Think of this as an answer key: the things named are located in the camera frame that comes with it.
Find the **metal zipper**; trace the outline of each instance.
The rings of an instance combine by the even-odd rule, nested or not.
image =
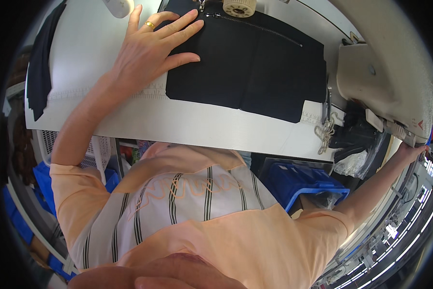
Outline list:
[[[294,43],[294,44],[296,44],[296,45],[298,45],[298,46],[300,46],[300,47],[303,47],[303,44],[300,44],[300,43],[298,43],[297,41],[295,41],[295,40],[293,40],[293,39],[291,39],[291,38],[288,38],[287,36],[285,36],[285,35],[283,35],[283,34],[281,34],[281,33],[279,33],[279,32],[276,32],[276,31],[274,31],[274,30],[271,30],[271,29],[268,29],[268,28],[265,28],[265,27],[262,27],[262,26],[258,26],[258,25],[252,24],[252,23],[248,23],[248,22],[245,22],[245,21],[241,21],[241,20],[238,20],[238,19],[236,19],[236,18],[227,17],[227,16],[221,15],[221,14],[219,14],[219,13],[207,13],[207,14],[205,15],[205,17],[222,18],[222,19],[225,19],[225,20],[231,20],[231,21],[234,21],[234,22],[243,23],[243,24],[246,24],[246,25],[248,25],[248,26],[252,26],[252,27],[258,28],[258,29],[260,29],[261,31],[272,33],[272,34],[277,35],[277,36],[279,36],[279,37],[282,37],[282,38],[284,38],[285,40],[288,40],[288,41],[290,41],[290,42],[292,42],[292,43]]]

